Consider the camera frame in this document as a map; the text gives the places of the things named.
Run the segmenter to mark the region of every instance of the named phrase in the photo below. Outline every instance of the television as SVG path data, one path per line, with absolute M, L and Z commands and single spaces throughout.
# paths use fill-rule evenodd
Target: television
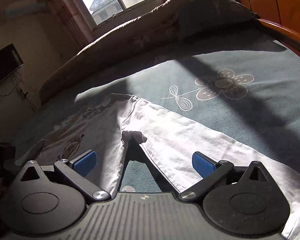
M 0 50 L 0 83 L 23 65 L 13 44 Z

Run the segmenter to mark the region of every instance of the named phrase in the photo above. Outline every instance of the blue gripper pad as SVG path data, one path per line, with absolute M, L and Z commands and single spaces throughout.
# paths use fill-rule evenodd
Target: blue gripper pad
M 213 163 L 207 161 L 197 153 L 192 155 L 192 166 L 202 178 L 207 177 L 216 170 Z
M 97 164 L 97 154 L 95 151 L 90 152 L 81 160 L 73 164 L 73 169 L 82 177 L 86 177 Z

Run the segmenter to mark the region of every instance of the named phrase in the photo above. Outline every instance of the white garment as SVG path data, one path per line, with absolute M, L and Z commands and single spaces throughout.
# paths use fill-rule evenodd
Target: white garment
M 132 135 L 152 164 L 179 192 L 202 179 L 192 167 L 195 151 L 216 161 L 229 160 L 235 166 L 261 161 L 290 204 L 290 217 L 282 234 L 300 239 L 300 174 L 221 132 L 136 96 L 112 94 L 99 106 L 82 108 L 16 164 L 36 159 L 40 165 L 51 165 L 69 145 L 78 149 L 70 159 L 93 149 L 101 165 L 86 178 L 114 195 Z

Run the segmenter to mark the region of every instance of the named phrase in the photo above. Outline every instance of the window frame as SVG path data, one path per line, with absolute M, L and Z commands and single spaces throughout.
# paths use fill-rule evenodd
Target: window frame
M 111 17 L 109 17 L 108 19 L 102 21 L 101 23 L 97 24 L 94 20 L 94 18 L 92 17 L 92 15 L 90 14 L 88 8 L 86 7 L 86 5 L 84 4 L 83 0 L 73 0 L 74 3 L 77 5 L 81 15 L 83 16 L 83 18 L 85 19 L 85 21 L 87 22 L 90 30 L 92 32 L 96 31 L 97 29 L 99 29 L 100 27 L 102 27 L 103 25 L 107 24 L 108 22 L 110 22 L 111 20 L 113 20 L 115 17 L 119 17 L 121 15 L 123 15 L 124 13 L 134 10 L 135 8 L 139 7 L 139 6 L 143 6 L 151 1 L 154 0 L 143 0 L 140 3 L 137 3 L 129 8 L 126 8 L 124 3 L 122 2 L 122 0 L 117 0 L 118 3 L 120 4 L 122 11 L 112 15 Z

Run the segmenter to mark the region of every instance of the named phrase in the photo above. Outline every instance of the wrinkled fabric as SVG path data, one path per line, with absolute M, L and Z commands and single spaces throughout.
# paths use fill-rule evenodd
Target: wrinkled fabric
M 51 165 L 65 153 L 75 158 L 93 149 L 98 163 L 86 178 L 114 195 L 131 136 L 178 192 L 202 179 L 192 167 L 195 151 L 216 161 L 229 160 L 235 166 L 261 161 L 290 204 L 283 236 L 300 236 L 300 174 L 221 132 L 136 96 L 111 94 L 99 106 L 82 108 L 56 126 L 16 164 L 35 158 L 40 165 Z M 75 153 L 69 151 L 69 145 Z

